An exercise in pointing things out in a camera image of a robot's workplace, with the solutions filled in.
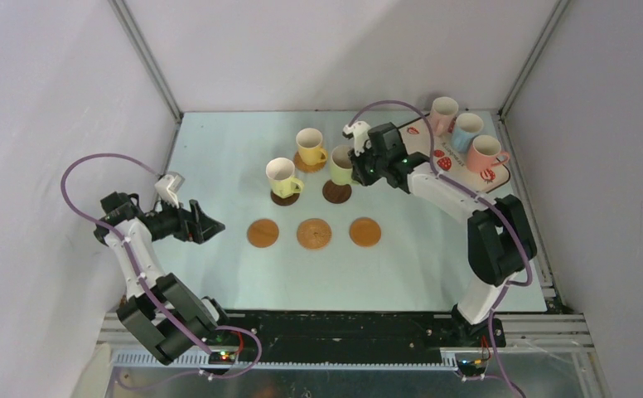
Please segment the green mug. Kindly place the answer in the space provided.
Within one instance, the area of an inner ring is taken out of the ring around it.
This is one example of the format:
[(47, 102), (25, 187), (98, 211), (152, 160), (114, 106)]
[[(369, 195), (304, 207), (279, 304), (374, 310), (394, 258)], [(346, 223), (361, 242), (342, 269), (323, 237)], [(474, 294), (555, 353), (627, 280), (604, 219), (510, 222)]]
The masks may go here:
[(353, 184), (353, 165), (350, 153), (353, 148), (350, 145), (336, 146), (332, 151), (329, 160), (331, 181), (337, 186)]

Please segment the dark wooden coaster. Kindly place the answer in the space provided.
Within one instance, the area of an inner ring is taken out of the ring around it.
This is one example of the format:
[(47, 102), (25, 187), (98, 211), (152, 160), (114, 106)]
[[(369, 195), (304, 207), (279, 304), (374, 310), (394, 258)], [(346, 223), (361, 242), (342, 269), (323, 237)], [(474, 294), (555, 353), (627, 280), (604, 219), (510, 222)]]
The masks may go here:
[(332, 204), (342, 204), (351, 198), (352, 187), (349, 184), (337, 185), (332, 180), (328, 180), (322, 188), (322, 195)]
[(270, 191), (270, 198), (278, 206), (291, 206), (294, 204), (300, 197), (299, 193), (293, 193), (289, 197), (280, 197), (275, 192)]

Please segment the light wooden coaster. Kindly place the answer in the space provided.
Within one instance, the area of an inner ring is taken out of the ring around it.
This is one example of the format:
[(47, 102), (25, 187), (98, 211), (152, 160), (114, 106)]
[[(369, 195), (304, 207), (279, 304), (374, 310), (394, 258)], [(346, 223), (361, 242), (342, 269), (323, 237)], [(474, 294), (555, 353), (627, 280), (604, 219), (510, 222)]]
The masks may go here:
[(277, 223), (267, 218), (254, 221), (247, 230), (248, 242), (257, 248), (267, 248), (273, 245), (278, 237)]
[(360, 217), (351, 223), (349, 236), (356, 245), (371, 247), (380, 241), (382, 230), (375, 220), (369, 217)]

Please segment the yellow mug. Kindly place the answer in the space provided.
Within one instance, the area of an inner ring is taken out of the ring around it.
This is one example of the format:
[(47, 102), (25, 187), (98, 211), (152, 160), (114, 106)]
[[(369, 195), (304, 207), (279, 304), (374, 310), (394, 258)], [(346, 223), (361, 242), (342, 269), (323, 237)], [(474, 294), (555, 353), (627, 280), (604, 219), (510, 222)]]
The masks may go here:
[(322, 132), (314, 128), (305, 128), (296, 135), (297, 151), (304, 163), (314, 165), (323, 158), (327, 160), (328, 153), (323, 146)]

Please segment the woven rattan coaster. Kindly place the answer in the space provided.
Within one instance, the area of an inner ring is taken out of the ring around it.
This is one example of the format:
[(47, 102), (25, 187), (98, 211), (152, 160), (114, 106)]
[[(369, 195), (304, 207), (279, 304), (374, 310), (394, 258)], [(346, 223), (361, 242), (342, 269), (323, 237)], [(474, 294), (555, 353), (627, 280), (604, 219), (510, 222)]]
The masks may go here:
[(326, 247), (332, 238), (331, 227), (319, 218), (302, 221), (297, 228), (297, 241), (305, 249), (319, 250)]
[(293, 157), (293, 163), (301, 172), (304, 173), (315, 173), (321, 171), (326, 166), (326, 159), (323, 158), (319, 163), (314, 165), (309, 165), (303, 162), (302, 157), (299, 152), (296, 152)]

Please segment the yellow-green mug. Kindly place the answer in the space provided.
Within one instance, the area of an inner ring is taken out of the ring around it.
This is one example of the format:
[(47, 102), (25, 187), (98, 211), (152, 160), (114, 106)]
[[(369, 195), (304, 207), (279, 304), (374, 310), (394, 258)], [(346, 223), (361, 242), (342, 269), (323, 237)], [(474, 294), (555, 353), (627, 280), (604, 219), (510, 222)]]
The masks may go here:
[(275, 158), (268, 162), (265, 174), (272, 193), (286, 199), (299, 194), (304, 189), (304, 182), (297, 177), (297, 169), (289, 158)]

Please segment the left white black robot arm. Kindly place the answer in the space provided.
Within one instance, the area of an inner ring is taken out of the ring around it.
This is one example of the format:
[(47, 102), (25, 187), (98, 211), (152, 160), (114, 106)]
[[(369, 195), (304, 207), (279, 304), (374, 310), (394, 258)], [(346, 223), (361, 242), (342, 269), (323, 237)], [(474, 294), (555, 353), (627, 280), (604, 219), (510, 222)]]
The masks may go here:
[(119, 321), (163, 365), (173, 363), (197, 344), (229, 341), (232, 323), (216, 300), (197, 298), (174, 274), (166, 274), (153, 242), (167, 237), (203, 244), (225, 225), (202, 210), (170, 204), (145, 212), (135, 193), (113, 192), (100, 201), (104, 216), (95, 238), (113, 250), (126, 281), (126, 301)]

